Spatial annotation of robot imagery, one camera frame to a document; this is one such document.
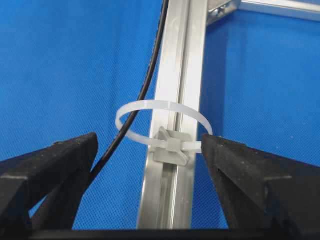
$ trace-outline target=blue fabric background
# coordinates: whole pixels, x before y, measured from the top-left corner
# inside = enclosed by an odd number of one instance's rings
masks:
[[[99,159],[117,109],[140,92],[160,10],[155,0],[0,1],[0,161],[88,132]],[[201,112],[218,136],[319,166],[319,60],[320,23],[236,12],[208,28]],[[140,112],[134,130],[147,135],[150,117]],[[123,141],[74,229],[136,227],[145,156]],[[201,156],[192,227],[227,227]]]

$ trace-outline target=metal bracket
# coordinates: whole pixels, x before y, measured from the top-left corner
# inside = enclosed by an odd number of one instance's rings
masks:
[[[210,25],[238,9],[241,0],[209,0],[207,25]]]

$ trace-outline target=aluminum frame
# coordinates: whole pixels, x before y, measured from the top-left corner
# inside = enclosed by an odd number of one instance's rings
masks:
[[[320,22],[320,2],[316,2],[316,0],[242,0],[239,9]]]
[[[162,40],[155,99],[200,106],[208,0],[171,0]],[[154,110],[150,137],[160,127],[197,139],[196,120]],[[191,225],[196,154],[186,166],[155,161],[148,151],[138,214],[138,229],[188,229]]]

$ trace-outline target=black cable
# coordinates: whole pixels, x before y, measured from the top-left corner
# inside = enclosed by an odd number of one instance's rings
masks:
[[[161,41],[164,33],[164,28],[165,28],[165,23],[166,23],[166,17],[167,17],[167,12],[168,12],[168,4],[169,0],[163,0],[162,3],[162,10],[161,10],[161,15],[159,19],[159,24],[158,24],[158,31],[156,33],[156,38],[154,42],[154,48],[152,52],[152,57],[151,61],[148,67],[148,71],[144,80],[144,84],[142,86],[141,92],[139,94],[139,97],[137,98],[137,101],[144,100],[147,94],[147,91],[149,89],[151,80],[154,76],[156,64],[157,64],[157,58],[159,55],[160,47],[161,47]],[[87,183],[87,188],[93,183],[93,181],[96,179],[98,174],[101,172],[101,170],[104,168],[108,160],[111,158],[111,156],[114,154],[115,150],[121,143],[121,141],[124,139],[127,131],[131,127],[132,123],[134,122],[137,114],[139,111],[133,111],[130,113],[129,117],[123,124],[122,128],[120,129],[119,133],[107,149],[107,151],[104,153],[102,158],[99,160],[99,162],[95,165],[93,170],[90,173],[89,180]]]

